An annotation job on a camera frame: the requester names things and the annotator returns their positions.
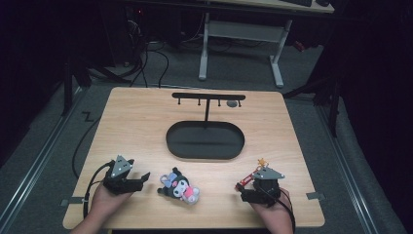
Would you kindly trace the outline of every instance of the gray carpet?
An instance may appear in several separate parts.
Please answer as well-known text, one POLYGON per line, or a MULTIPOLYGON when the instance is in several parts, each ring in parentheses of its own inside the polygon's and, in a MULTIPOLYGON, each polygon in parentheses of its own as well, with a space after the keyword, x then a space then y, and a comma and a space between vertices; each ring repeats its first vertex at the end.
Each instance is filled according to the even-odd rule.
MULTIPOLYGON (((283 89, 277 89, 268 57, 265 55, 273 45, 259 45, 254 49, 240 45, 211 45, 208 77, 204 82, 197 78, 201 50, 198 45, 185 44, 185 47, 177 50, 168 46, 162 47, 161 44, 151 44, 151 49, 162 48, 158 52, 162 52, 169 59, 169 68, 162 80, 163 85, 286 93, 306 83, 322 52, 322 47, 311 48, 302 53, 292 47, 284 48, 280 68, 285 84, 283 89), (258 56, 251 50, 258 50, 261 55, 258 56)), ((144 74, 147 83, 155 86, 167 67, 167 60, 158 53, 149 52, 148 56, 144 74)), ((126 69, 117 67, 113 70, 120 73, 126 69)), ((143 89, 144 84, 141 74, 134 85, 143 89)), ((93 123, 86 119, 85 112, 90 112, 89 119, 96 120, 102 114, 110 90, 117 86, 125 85, 94 79, 89 89, 76 96, 79 98, 77 106, 55 142, 46 167, 41 169, 40 176, 18 209, 16 217, 11 218, 7 233, 68 232, 62 227, 66 207, 61 205, 61 201, 70 198, 76 185, 76 177, 71 169, 72 156, 82 135, 93 123)), ((296 233, 366 233, 357 215, 346 180, 340 172, 335 156, 337 145, 332 143, 331 136, 325 129, 325 121, 320 117, 324 107, 313 106, 311 96, 300 95, 285 102, 316 191, 325 196, 325 199, 320 201, 325 225, 320 228, 298 228, 296 233)), ((14 155, 0 170, 0 211, 6 210, 48 136, 60 120, 62 98, 63 90, 60 88, 33 121, 30 131, 14 155)), ((87 134, 76 154, 77 173, 82 169, 95 129, 96 126, 87 134)), ((365 203, 375 220, 377 233, 405 233, 358 148, 343 103, 340 103, 337 134, 338 137, 333 140, 338 142, 354 173, 365 203)))

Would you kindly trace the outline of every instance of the table leg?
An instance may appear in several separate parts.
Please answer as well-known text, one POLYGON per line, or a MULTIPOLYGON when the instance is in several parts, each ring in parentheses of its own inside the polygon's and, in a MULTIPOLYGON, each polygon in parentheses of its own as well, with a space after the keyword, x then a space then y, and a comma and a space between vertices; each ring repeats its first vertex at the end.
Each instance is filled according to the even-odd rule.
POLYGON ((205 80, 207 78, 207 39, 209 34, 209 13, 206 13, 206 22, 204 25, 204 44, 203 52, 201 54, 201 63, 200 63, 200 80, 205 80))
POLYGON ((270 56, 271 67, 273 68, 273 75, 274 79, 276 80, 276 86, 278 88, 283 87, 282 75, 280 73, 279 68, 279 59, 282 54, 282 48, 285 44, 286 37, 288 36, 289 28, 291 27, 292 20, 288 20, 285 24, 285 27, 282 31, 282 37, 279 42, 279 46, 277 47, 277 52, 274 56, 270 56))

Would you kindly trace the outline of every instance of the black and white plush toy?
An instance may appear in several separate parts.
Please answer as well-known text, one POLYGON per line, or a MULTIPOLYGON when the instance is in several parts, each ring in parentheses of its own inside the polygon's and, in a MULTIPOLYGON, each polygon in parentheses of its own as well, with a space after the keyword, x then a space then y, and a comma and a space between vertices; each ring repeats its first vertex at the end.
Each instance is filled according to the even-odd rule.
POLYGON ((189 205, 194 205, 200 197, 200 189, 192 187, 177 167, 172 169, 169 175, 162 175, 160 178, 163 188, 158 188, 158 193, 162 193, 171 198, 180 199, 189 205))

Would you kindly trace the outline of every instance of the wooden table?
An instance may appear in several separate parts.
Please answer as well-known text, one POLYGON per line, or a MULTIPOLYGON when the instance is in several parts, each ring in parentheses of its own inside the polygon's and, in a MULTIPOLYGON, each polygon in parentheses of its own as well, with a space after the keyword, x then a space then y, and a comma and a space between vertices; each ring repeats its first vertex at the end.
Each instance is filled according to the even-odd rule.
POLYGON ((315 0, 313 0, 311 7, 300 6, 297 4, 287 3, 280 0, 207 0, 209 2, 228 3, 228 4, 240 4, 246 6, 277 8, 292 11, 302 11, 311 13, 329 13, 334 12, 334 8, 329 4, 326 7, 322 7, 315 0))
MULTIPOLYGON (((94 172, 117 155, 134 159, 129 178, 150 178, 140 192, 106 223, 112 229, 164 228, 255 228, 264 227, 248 203, 242 201, 235 184, 257 167, 264 158, 269 167, 284 174, 281 187, 290 192, 297 226, 324 224, 318 200, 306 193, 315 192, 297 136, 294 133, 284 100, 276 92, 133 89, 115 88, 107 101, 94 141, 80 174, 73 197, 83 197, 94 172), (177 99, 175 92, 245 95, 242 107, 226 102, 210 103, 209 120, 231 122, 245 137, 244 149, 229 161, 182 160, 167 147, 166 133, 182 120, 204 120, 205 102, 177 99), (177 167, 193 186, 201 189, 196 205, 157 193, 163 187, 159 178, 177 167)), ((103 170, 96 179, 104 177, 103 170)), ((70 204, 63 226, 75 227, 82 219, 81 204, 70 204)))

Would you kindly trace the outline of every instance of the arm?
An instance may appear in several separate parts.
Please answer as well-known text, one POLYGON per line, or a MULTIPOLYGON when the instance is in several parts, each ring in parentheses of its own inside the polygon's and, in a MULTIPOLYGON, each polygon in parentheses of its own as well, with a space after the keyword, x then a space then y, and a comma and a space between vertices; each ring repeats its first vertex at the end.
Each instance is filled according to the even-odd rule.
POLYGON ((114 195, 100 184, 94 193, 89 214, 70 233, 97 233, 109 217, 116 213, 131 195, 132 193, 114 195))
MULTIPOLYGON (((281 188, 281 190, 289 196, 287 190, 281 188)), ((280 201, 290 207, 288 198, 282 193, 280 201)), ((273 207, 267 208, 266 205, 252 204, 252 208, 258 213, 261 219, 264 221, 265 226, 272 234, 291 234, 292 223, 288 211, 280 204, 276 203, 273 207)))

